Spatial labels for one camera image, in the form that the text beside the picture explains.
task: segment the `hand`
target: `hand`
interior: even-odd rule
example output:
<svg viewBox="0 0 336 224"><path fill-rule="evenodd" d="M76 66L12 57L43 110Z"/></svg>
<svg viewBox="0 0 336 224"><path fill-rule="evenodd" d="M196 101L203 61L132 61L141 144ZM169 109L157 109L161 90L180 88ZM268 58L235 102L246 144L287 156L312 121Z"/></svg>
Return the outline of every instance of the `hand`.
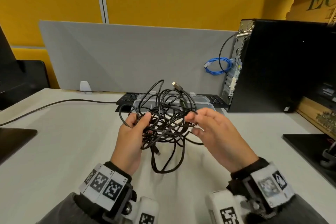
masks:
<svg viewBox="0 0 336 224"><path fill-rule="evenodd" d="M111 157L113 164L131 176L140 165L142 133L149 124L151 113L146 112L135 125L136 117L135 113L131 113L125 120L130 127L122 124L119 128L117 143Z"/></svg>
<svg viewBox="0 0 336 224"><path fill-rule="evenodd" d="M209 108L189 112L184 120L198 123L204 129L193 128L214 158L229 172L233 173L256 162L258 156L241 137L237 129L224 115Z"/></svg>

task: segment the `black keyboard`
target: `black keyboard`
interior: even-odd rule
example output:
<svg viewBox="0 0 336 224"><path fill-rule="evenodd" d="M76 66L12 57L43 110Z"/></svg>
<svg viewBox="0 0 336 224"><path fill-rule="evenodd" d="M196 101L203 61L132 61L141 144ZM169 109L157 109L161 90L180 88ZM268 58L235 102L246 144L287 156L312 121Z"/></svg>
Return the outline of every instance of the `black keyboard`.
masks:
<svg viewBox="0 0 336 224"><path fill-rule="evenodd" d="M123 105L123 104L133 104L134 101L137 99L138 95L141 93L133 93L133 92L127 92L125 95L121 97L117 101L117 105ZM215 108L224 108L228 105L217 95L210 95L210 94L197 94L201 96L205 96L210 100L210 103L213 104L213 107Z"/></svg>

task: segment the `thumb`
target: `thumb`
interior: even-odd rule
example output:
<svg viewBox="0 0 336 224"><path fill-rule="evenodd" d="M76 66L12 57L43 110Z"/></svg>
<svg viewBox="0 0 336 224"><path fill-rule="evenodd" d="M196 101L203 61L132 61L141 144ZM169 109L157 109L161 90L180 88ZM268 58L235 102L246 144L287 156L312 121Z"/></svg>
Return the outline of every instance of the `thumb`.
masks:
<svg viewBox="0 0 336 224"><path fill-rule="evenodd" d="M205 131L218 132L220 127L217 125L216 121L208 116L196 115L195 120L197 124L203 128Z"/></svg>
<svg viewBox="0 0 336 224"><path fill-rule="evenodd" d="M138 123L135 125L135 129L137 130L144 130L151 120L152 114L150 112L146 112L144 116L138 121Z"/></svg>

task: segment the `desk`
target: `desk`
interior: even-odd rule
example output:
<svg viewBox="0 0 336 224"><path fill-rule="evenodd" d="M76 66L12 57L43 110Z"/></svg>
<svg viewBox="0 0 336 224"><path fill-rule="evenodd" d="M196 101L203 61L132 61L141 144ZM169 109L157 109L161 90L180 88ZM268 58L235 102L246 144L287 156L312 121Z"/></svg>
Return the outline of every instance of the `desk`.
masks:
<svg viewBox="0 0 336 224"><path fill-rule="evenodd" d="M121 93L82 93L44 89L0 112L0 123L63 99L116 101ZM35 223L78 186L98 163L109 160L122 124L115 104L68 102L48 107L6 125L38 130L16 154L0 165L0 217L2 223ZM285 141L282 134L320 133L294 114L227 114L252 149L272 160L294 190L330 224L335 223L336 190ZM158 145L157 165L168 158L169 145ZM179 161L177 150L172 165ZM185 159L175 172L159 175L145 150L132 184L138 197L159 202L160 224L211 223L204 196L224 189L229 172L203 146L187 143Z"/></svg>

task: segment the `computer tower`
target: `computer tower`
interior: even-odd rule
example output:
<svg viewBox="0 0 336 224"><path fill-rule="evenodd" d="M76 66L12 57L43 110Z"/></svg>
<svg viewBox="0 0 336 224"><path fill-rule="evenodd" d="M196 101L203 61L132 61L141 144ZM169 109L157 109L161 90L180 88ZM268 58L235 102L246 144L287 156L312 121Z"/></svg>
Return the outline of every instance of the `computer tower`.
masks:
<svg viewBox="0 0 336 224"><path fill-rule="evenodd" d="M326 23L245 19L223 83L228 112L292 112L334 69L336 33Z"/></svg>

